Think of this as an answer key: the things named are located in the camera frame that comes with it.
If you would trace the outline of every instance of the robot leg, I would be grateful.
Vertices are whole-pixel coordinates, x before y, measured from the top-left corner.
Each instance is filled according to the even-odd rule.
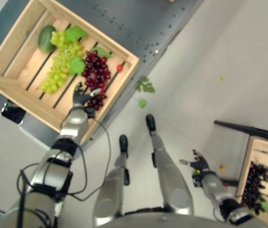
[[[182,174],[166,152],[164,144],[156,132],[153,116],[147,115],[146,121],[154,148],[152,159],[158,170],[164,207],[176,214],[192,215],[192,196]]]
[[[129,172],[125,168],[127,152],[127,138],[120,136],[121,154],[115,162],[115,168],[106,177],[93,210],[93,227],[101,226],[122,216],[123,185],[129,185]]]

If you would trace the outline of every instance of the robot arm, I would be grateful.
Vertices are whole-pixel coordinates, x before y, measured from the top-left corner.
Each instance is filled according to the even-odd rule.
[[[193,153],[195,162],[180,160],[180,163],[190,165],[197,170],[197,174],[192,176],[194,186],[203,188],[206,197],[211,200],[214,207],[219,209],[224,220],[242,228],[267,228],[268,226],[265,223],[251,215],[234,199],[233,195],[223,186],[216,173],[210,171],[204,157],[195,150],[193,150]]]
[[[32,173],[25,195],[22,224],[18,224],[19,200],[0,220],[0,228],[53,227],[71,183],[70,166],[78,144],[88,128],[88,118],[95,115],[94,109],[84,107],[84,104],[101,92],[97,89],[87,95],[81,87],[78,84],[75,88],[73,107],[62,123],[60,136]]]

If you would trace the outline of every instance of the wire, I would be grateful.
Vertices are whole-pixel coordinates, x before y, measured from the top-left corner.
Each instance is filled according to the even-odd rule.
[[[110,135],[109,135],[109,132],[107,131],[107,129],[103,126],[103,124],[101,122],[99,122],[98,120],[96,119],[93,119],[94,121],[96,121],[105,131],[106,135],[107,135],[107,140],[108,140],[108,146],[109,146],[109,158],[108,158],[108,161],[107,161],[107,165],[106,165],[106,168],[105,168],[105,177],[104,177],[104,180],[101,184],[101,186],[99,186],[98,188],[96,188],[94,191],[92,191],[90,194],[88,194],[86,197],[84,197],[83,199],[77,197],[75,194],[69,194],[71,197],[77,199],[78,201],[86,201],[88,198],[90,198],[95,192],[97,192],[99,189],[101,189],[104,184],[105,184],[105,179],[106,179],[106,176],[107,176],[107,171],[108,171],[108,168],[109,168],[109,164],[110,164],[110,160],[111,160],[111,141],[110,141]]]
[[[36,211],[41,212],[49,220],[49,225],[47,224],[46,220],[41,215],[39,215],[36,211],[31,210],[31,209],[24,209],[24,210],[34,214],[35,216],[37,216],[38,219],[43,223],[43,225],[46,228],[51,228],[52,227],[52,222],[50,221],[49,216],[45,212],[43,212],[41,210],[38,210],[38,209],[35,209]]]
[[[75,192],[71,192],[71,193],[67,193],[67,195],[69,195],[69,196],[71,196],[71,197],[73,197],[73,198],[75,198],[75,199],[77,199],[77,200],[79,200],[79,201],[85,201],[85,200],[87,200],[87,199],[90,198],[96,191],[98,191],[99,189],[101,189],[101,188],[103,187],[103,185],[105,184],[105,179],[106,179],[107,172],[108,172],[108,168],[109,168],[109,164],[110,164],[110,161],[111,161],[112,149],[111,149],[110,135],[109,135],[107,129],[103,126],[103,124],[102,124],[101,122],[99,122],[99,121],[96,120],[96,119],[93,119],[93,120],[94,120],[95,122],[97,122],[97,123],[104,129],[104,131],[105,131],[105,133],[106,133],[106,135],[107,135],[108,146],[109,146],[109,157],[108,157],[108,161],[107,161],[106,168],[105,168],[105,177],[104,177],[104,180],[103,180],[101,186],[99,186],[98,188],[96,188],[95,190],[93,190],[93,191],[92,191],[90,194],[88,194],[85,198],[81,199],[81,198],[77,197],[76,195],[79,194],[79,193],[82,193],[82,192],[84,192],[84,191],[86,190],[86,188],[87,188],[87,180],[88,180],[88,177],[87,177],[87,169],[86,169],[86,161],[85,161],[85,158],[84,158],[84,153],[83,153],[83,151],[82,151],[82,148],[81,148],[78,144],[76,144],[77,147],[78,147],[78,149],[79,149],[79,151],[80,151],[80,153],[81,153],[81,156],[82,156],[82,161],[83,161],[83,166],[84,166],[84,170],[85,170],[85,179],[86,179],[86,181],[85,181],[85,185],[84,185],[84,187],[83,187],[82,190],[75,191]],[[44,176],[43,176],[43,184],[44,184],[44,185],[45,185],[46,174],[47,174],[47,172],[48,172],[48,170],[49,170],[51,164],[54,162],[54,160],[55,160],[55,159],[56,159],[62,152],[64,152],[64,151],[63,151],[63,150],[60,150],[60,151],[56,154],[56,156],[49,162],[49,164],[48,164],[48,166],[47,166],[47,168],[46,168],[46,170],[45,170]],[[34,164],[27,165],[26,167],[24,167],[24,168],[21,170],[21,171],[23,171],[23,174],[24,174],[24,177],[25,177],[25,179],[26,179],[27,184],[28,184],[30,187],[32,187],[33,189],[35,188],[35,186],[33,186],[33,185],[30,184],[30,182],[28,181],[27,177],[25,176],[24,171],[25,171],[27,168],[29,168],[29,167],[31,167],[31,166],[35,166],[35,165],[38,165],[38,163],[34,163]],[[21,174],[19,174],[19,176],[18,176],[18,178],[17,178],[17,190],[18,190],[18,192],[21,194],[21,191],[20,191],[20,189],[19,189],[19,180],[20,180],[20,177],[21,177]]]
[[[213,216],[214,216],[214,218],[215,218],[218,222],[223,222],[223,223],[225,223],[225,221],[219,220],[218,217],[216,217],[216,215],[215,215],[215,208],[213,208]]]
[[[22,192],[21,192],[19,211],[18,211],[18,217],[17,217],[17,228],[22,228],[23,226],[24,203],[25,203],[26,188],[27,188],[26,176],[23,170],[20,170],[20,174],[22,176],[23,183],[22,183]]]
[[[83,151],[82,151],[82,148],[77,144],[77,147],[81,153],[81,156],[82,156],[82,161],[83,161],[83,167],[84,167],[84,170],[85,170],[85,179],[86,179],[86,182],[85,182],[85,185],[83,187],[82,190],[80,191],[75,191],[75,192],[72,192],[72,193],[68,193],[69,195],[75,195],[75,194],[79,194],[81,192],[83,192],[84,190],[86,190],[86,187],[87,187],[87,171],[86,171],[86,160],[85,160],[85,157],[83,155]]]
[[[34,163],[34,164],[30,164],[30,165],[25,166],[25,167],[22,169],[23,173],[24,173],[24,171],[25,171],[27,168],[32,167],[32,166],[35,166],[35,165],[38,165],[38,164],[39,164],[39,163]],[[20,177],[21,177],[21,173],[19,173],[19,175],[18,175],[18,177],[17,177],[17,190],[18,190],[18,193],[19,193],[19,194],[21,194],[21,191],[20,191],[20,188],[19,188]]]

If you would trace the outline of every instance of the green grape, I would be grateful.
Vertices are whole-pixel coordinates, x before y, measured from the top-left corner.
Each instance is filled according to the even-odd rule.
[[[64,73],[66,73],[66,74],[68,74],[68,73],[69,73],[69,69],[68,69],[68,68],[66,68],[66,67],[61,68],[61,71],[62,71],[62,72],[64,72]]]
[[[53,65],[46,73],[45,80],[39,88],[47,94],[52,94],[62,87],[69,76],[70,60],[74,56],[80,58],[84,55],[84,47],[78,41],[67,41],[65,31],[53,31],[50,42],[57,47],[57,55],[54,56]]]
[[[82,49],[82,46],[79,44],[79,45],[75,45],[74,47],[73,47],[73,49],[75,50],[75,51],[79,51],[79,50],[81,50]]]
[[[65,83],[65,79],[60,79],[59,81],[57,81],[57,85],[58,85],[59,87],[63,86],[64,83]]]
[[[64,36],[60,36],[60,37],[59,37],[59,41],[60,41],[61,43],[63,43],[65,40],[66,40],[66,39],[65,39]]]
[[[55,92],[58,89],[58,86],[56,84],[52,84],[51,88],[52,88],[53,92]]]
[[[47,94],[52,94],[54,91],[51,87],[47,87],[44,92]]]
[[[59,75],[59,73],[56,73],[56,74],[54,75],[53,78],[54,78],[55,80],[60,79],[60,75]]]
[[[70,51],[70,54],[71,54],[72,56],[74,56],[74,55],[76,54],[76,51],[75,51],[74,49],[72,49],[72,50]]]
[[[63,74],[63,73],[61,74],[62,79],[67,79],[67,76],[68,76],[68,73],[67,74]]]
[[[83,56],[83,51],[78,51],[77,56],[82,57]]]
[[[42,91],[44,91],[44,90],[46,89],[46,86],[45,86],[44,84],[41,84],[41,85],[39,86],[39,89],[41,89]]]

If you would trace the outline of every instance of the cherry tomato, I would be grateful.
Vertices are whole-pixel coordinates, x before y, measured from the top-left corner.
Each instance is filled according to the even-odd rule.
[[[117,69],[118,72],[122,71],[123,70],[123,65],[119,64],[116,69]]]

